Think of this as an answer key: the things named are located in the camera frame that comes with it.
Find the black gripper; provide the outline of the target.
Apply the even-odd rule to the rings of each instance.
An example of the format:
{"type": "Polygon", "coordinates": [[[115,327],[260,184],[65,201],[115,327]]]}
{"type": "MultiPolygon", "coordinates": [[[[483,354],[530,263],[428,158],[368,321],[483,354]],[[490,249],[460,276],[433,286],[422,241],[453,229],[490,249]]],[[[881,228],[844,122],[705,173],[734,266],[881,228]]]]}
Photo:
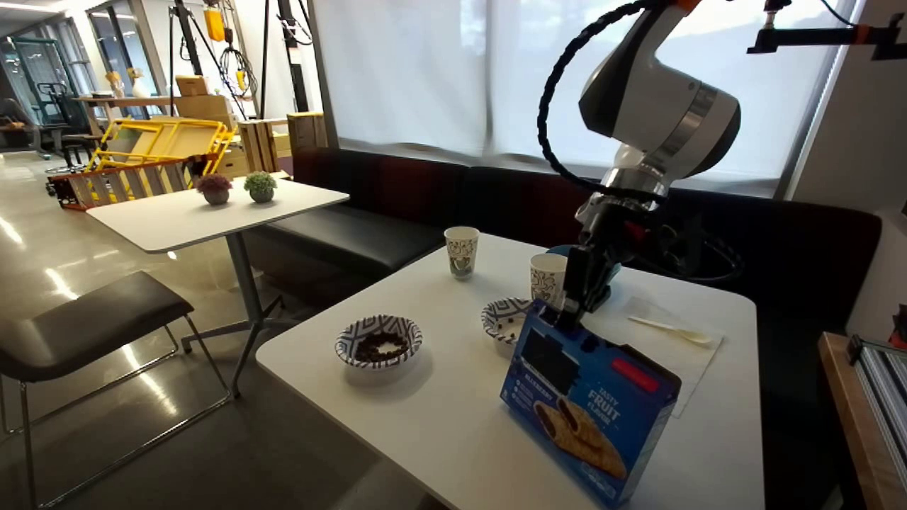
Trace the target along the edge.
{"type": "Polygon", "coordinates": [[[564,310],[538,301],[548,324],[582,321],[585,310],[599,310],[611,299],[611,282],[626,260],[662,258],[674,241],[674,229],[657,212],[654,197],[594,192],[579,209],[579,241],[568,256],[564,310]]]}

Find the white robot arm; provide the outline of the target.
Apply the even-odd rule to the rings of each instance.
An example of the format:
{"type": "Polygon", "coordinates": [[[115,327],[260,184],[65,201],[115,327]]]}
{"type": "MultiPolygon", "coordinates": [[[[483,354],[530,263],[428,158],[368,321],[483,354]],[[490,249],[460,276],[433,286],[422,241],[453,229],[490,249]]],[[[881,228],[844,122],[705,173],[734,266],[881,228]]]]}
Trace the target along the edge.
{"type": "Polygon", "coordinates": [[[698,0],[626,0],[585,27],[557,58],[535,109],[535,143],[548,164],[589,190],[579,208],[579,241],[568,256],[560,311],[579,321],[611,299],[615,272],[653,241],[669,188],[714,167],[738,140],[741,103],[669,68],[657,49],[691,14],[698,0]],[[550,103],[574,58],[603,28],[635,14],[626,38],[594,71],[579,100],[588,130],[620,143],[632,163],[615,164],[599,184],[579,178],[550,143],[550,103]]]}

